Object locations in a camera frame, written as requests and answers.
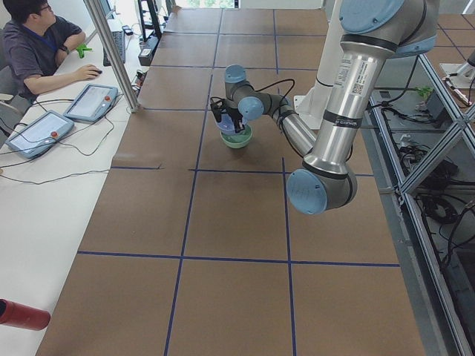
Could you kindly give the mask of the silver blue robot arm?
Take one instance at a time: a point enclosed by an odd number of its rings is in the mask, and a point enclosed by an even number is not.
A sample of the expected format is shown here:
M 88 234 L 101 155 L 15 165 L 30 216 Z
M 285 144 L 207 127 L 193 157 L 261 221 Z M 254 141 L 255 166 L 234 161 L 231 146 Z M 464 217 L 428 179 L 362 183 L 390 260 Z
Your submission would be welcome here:
M 438 15 L 437 1 L 337 1 L 330 28 L 341 38 L 330 44 L 342 53 L 319 129 L 312 131 L 285 96 L 255 90 L 245 69 L 230 65 L 224 74 L 226 95 L 210 101 L 222 138 L 242 136 L 252 120 L 270 116 L 302 158 L 286 183 L 293 206 L 321 214 L 348 204 L 357 181 L 347 158 L 384 63 L 431 50 Z

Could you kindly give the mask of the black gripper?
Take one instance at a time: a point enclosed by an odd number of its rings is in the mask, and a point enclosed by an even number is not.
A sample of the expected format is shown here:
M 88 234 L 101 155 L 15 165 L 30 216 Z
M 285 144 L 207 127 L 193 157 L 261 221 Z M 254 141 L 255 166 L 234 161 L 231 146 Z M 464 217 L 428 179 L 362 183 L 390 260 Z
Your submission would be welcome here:
M 221 122 L 222 113 L 227 113 L 233 119 L 235 132 L 243 131 L 243 118 L 240 117 L 238 109 L 228 105 L 227 99 L 212 96 L 209 105 L 216 123 Z

